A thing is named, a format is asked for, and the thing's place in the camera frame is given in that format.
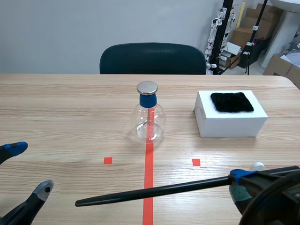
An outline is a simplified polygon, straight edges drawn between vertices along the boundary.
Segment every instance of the wooden table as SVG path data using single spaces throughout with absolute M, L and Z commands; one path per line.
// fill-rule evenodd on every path
M 226 176 L 255 161 L 299 165 L 300 91 L 279 76 L 0 75 L 0 143 L 29 148 L 1 165 L 0 216 L 40 182 L 55 182 L 35 225 L 141 225 L 143 200 L 75 207 L 75 201 L 144 187 L 145 145 L 129 132 L 136 85 L 158 84 L 167 128 L 154 149 L 154 186 Z M 257 138 L 200 138 L 198 90 L 252 90 L 269 118 Z M 112 165 L 104 165 L 113 157 Z M 193 166 L 192 159 L 201 160 Z M 235 225 L 228 187 L 157 197 L 156 225 Z

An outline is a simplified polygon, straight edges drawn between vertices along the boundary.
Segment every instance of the black pad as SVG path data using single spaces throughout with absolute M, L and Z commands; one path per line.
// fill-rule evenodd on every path
M 210 96 L 216 110 L 222 113 L 253 112 L 254 108 L 244 93 L 213 93 Z

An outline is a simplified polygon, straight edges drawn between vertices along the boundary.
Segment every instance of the chair backrest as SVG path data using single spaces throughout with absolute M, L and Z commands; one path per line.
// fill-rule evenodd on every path
M 206 74 L 203 53 L 188 45 L 132 43 L 114 45 L 104 51 L 101 74 Z

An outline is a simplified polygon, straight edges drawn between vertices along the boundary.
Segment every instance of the glass bottle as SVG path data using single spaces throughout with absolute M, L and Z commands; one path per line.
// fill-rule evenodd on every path
M 165 135 L 166 116 L 163 108 L 157 104 L 158 85 L 144 81 L 137 85 L 140 103 L 131 114 L 133 136 L 142 143 L 159 143 Z

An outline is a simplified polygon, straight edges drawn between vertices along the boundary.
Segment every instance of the floor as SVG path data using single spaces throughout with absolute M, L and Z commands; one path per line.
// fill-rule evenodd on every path
M 260 61 L 259 59 L 250 66 L 250 75 L 263 75 L 265 70 L 260 67 Z M 236 68 L 226 70 L 223 75 L 247 75 L 245 71 L 245 69 L 237 66 Z

